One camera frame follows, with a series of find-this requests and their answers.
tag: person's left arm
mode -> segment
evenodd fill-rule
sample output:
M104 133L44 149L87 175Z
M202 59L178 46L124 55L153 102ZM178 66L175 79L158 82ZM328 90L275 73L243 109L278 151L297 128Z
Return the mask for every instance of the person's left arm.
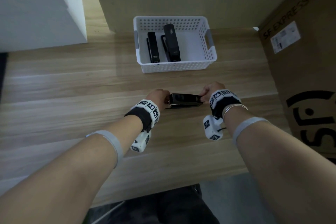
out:
M157 89L146 99L162 111L167 96L169 91ZM124 154L142 129L135 115L102 128L119 140ZM82 223L116 162L114 147L102 135L83 139L0 197L0 223Z

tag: person's left hand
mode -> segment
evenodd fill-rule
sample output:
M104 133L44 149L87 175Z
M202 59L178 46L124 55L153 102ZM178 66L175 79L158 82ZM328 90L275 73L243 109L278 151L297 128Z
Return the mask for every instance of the person's left hand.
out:
M150 92L146 96L146 99L153 101L159 108L159 111L161 112L162 110L170 107L170 105L168 104L169 95L170 92L168 90L163 90L159 88Z

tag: wood grain surface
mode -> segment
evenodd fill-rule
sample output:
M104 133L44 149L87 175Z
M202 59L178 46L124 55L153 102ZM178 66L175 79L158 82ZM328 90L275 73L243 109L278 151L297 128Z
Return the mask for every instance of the wood grain surface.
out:
M289 131L253 29L213 31L218 60L205 70L143 74L133 34L109 32L98 0L83 0L87 44L9 54L0 110L0 193L85 135L121 118L156 88L198 94L225 83L256 115ZM144 153L129 151L93 206L246 172L231 138L205 137L207 105L167 110Z

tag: gray arm band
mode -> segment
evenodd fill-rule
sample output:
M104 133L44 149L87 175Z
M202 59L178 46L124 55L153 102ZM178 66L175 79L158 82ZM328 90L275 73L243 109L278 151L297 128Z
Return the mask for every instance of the gray arm band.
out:
M117 167L118 164L121 163L123 157L124 157L124 151L121 148L120 142L119 140L114 136L114 134L112 134L111 132L108 132L106 130L98 130L96 132L93 132L89 135L87 135L86 137L93 135L93 134L101 134L103 137L105 137L110 143L111 145L114 147L114 149L116 150L116 154L117 154L117 162L114 168Z
M253 124L253 123L256 123L258 121L267 121L269 122L267 119L264 119L264 118L258 118L258 117L253 117L253 118L249 118L245 121L243 121L242 123L240 123L236 130L234 131L233 135L232 135L232 139L233 139L233 143L235 145L237 145L237 137L240 135L240 133L245 129L247 128L249 125Z

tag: white plastic basket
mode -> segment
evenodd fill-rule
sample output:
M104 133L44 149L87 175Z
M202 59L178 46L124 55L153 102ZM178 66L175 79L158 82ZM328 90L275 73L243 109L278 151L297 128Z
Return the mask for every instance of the white plastic basket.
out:
M206 69L217 60L208 20L203 16L136 16L133 20L135 51L143 73ZM173 24L180 49L180 62L167 62L161 43L163 26ZM147 33L155 32L160 63L151 63Z

